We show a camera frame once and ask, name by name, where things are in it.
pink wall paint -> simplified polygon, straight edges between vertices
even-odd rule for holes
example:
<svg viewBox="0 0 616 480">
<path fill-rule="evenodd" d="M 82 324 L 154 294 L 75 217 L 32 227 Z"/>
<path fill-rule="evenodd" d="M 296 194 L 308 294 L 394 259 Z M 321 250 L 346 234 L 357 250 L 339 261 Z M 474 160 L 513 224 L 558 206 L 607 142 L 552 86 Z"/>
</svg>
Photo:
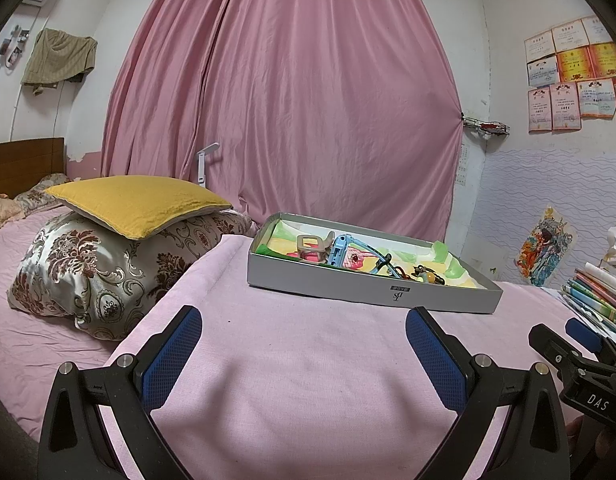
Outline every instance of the pink wall paint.
<svg viewBox="0 0 616 480">
<path fill-rule="evenodd" d="M 82 160 L 68 160 L 66 162 L 66 174 L 74 180 L 81 178 L 98 178 L 101 176 L 101 152 L 86 153 Z"/>
</svg>

pink curtain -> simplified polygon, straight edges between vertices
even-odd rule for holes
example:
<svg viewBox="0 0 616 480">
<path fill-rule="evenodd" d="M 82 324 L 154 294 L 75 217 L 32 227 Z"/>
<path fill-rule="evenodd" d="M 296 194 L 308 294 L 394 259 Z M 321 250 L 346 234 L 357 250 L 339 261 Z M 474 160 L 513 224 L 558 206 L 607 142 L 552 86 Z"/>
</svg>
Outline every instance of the pink curtain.
<svg viewBox="0 0 616 480">
<path fill-rule="evenodd" d="M 461 124 L 421 0 L 156 0 L 113 92 L 104 174 L 196 176 L 219 141 L 208 187 L 257 222 L 443 239 Z"/>
</svg>

gray box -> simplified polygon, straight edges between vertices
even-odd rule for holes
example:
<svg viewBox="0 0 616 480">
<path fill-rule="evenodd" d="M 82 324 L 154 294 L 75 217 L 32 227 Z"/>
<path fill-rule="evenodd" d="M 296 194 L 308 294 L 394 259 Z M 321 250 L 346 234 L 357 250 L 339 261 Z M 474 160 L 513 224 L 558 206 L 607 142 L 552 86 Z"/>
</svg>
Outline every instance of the gray box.
<svg viewBox="0 0 616 480">
<path fill-rule="evenodd" d="M 352 235 L 363 235 L 384 240 L 393 240 L 419 247 L 430 247 L 430 242 L 405 236 L 391 235 L 318 218 L 276 213 L 270 216 L 250 245 L 248 252 L 248 283 L 253 286 L 329 298 L 384 306 L 412 308 L 425 306 L 429 310 L 445 312 L 469 312 L 492 314 L 495 312 L 502 290 L 483 274 L 459 260 L 473 280 L 484 288 L 420 283 L 415 280 L 399 280 L 388 276 L 375 276 L 364 272 L 351 272 L 331 267 L 317 266 L 307 262 L 283 260 L 274 256 L 256 254 L 260 244 L 270 240 L 278 220 L 310 224 L 326 230 Z"/>
</svg>

wavy line wallpaper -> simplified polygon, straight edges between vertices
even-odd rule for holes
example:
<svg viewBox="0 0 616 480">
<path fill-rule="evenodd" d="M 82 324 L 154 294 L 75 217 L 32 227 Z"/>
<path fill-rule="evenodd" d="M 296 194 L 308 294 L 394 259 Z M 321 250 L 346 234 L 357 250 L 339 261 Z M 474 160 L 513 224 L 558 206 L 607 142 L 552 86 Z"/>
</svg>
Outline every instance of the wavy line wallpaper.
<svg viewBox="0 0 616 480">
<path fill-rule="evenodd" d="M 559 288 L 575 267 L 597 264 L 606 233 L 616 225 L 616 154 L 582 158 L 563 150 L 488 153 L 470 233 L 510 250 L 499 280 L 524 283 L 514 264 L 548 204 L 577 231 L 578 240 L 547 286 Z"/>
</svg>

bed sheet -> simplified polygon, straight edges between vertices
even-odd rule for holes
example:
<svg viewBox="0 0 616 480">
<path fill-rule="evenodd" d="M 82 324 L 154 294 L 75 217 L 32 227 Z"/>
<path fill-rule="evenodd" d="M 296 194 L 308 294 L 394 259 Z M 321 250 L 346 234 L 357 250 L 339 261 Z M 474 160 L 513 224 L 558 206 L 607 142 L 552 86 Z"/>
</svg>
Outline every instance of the bed sheet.
<svg viewBox="0 0 616 480">
<path fill-rule="evenodd" d="M 191 304 L 202 314 L 201 340 L 152 416 L 193 478 L 412 480 L 455 414 L 408 344 L 408 310 L 251 288 L 251 241 L 225 236 L 108 362 L 136 353 Z M 531 327 L 543 322 L 565 335 L 571 314 L 542 290 L 499 285 L 504 293 L 493 315 L 433 315 L 473 354 L 528 369 L 541 360 L 528 346 Z M 103 410 L 126 474 L 141 478 L 110 409 Z M 467 479 L 479 477 L 505 415 L 500 408 Z"/>
<path fill-rule="evenodd" d="M 58 366 L 101 366 L 117 346 L 80 332 L 72 319 L 35 317 L 8 305 L 6 292 L 35 235 L 47 220 L 67 212 L 61 207 L 35 213 L 0 229 L 0 401 L 37 441 Z"/>
</svg>

